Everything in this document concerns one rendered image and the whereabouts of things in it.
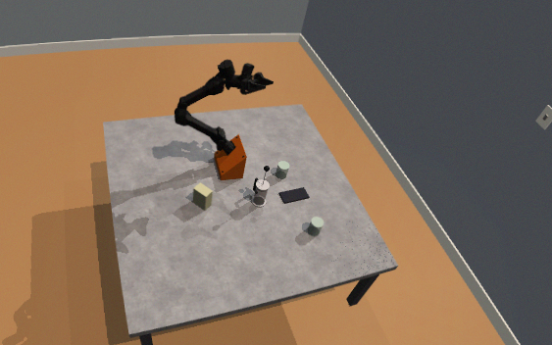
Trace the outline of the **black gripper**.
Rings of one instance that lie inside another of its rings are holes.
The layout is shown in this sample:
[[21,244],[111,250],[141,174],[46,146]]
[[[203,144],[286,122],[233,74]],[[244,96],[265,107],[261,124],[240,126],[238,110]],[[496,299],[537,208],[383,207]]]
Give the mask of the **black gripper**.
[[273,81],[263,77],[263,74],[260,72],[253,74],[253,79],[251,75],[248,75],[247,78],[242,78],[239,76],[240,74],[236,76],[234,86],[236,87],[236,89],[240,89],[240,93],[242,95],[266,89],[267,85],[274,84]]

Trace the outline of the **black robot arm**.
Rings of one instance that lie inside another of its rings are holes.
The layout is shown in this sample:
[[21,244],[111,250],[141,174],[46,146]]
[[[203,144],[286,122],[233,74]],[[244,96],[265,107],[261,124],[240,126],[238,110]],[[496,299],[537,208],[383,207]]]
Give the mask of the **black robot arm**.
[[[239,77],[247,78],[254,69],[254,66],[245,64]],[[217,95],[224,92],[225,87],[230,90],[231,87],[235,87],[235,69],[232,60],[223,60],[218,65],[218,74],[207,81],[203,86],[193,90],[191,93],[181,96],[175,109],[176,123],[182,126],[190,126],[205,134],[207,134],[214,143],[216,143],[217,150],[224,150],[228,155],[235,145],[232,141],[226,139],[226,134],[223,128],[219,126],[212,128],[206,123],[202,123],[193,118],[186,110],[187,106],[209,96]]]

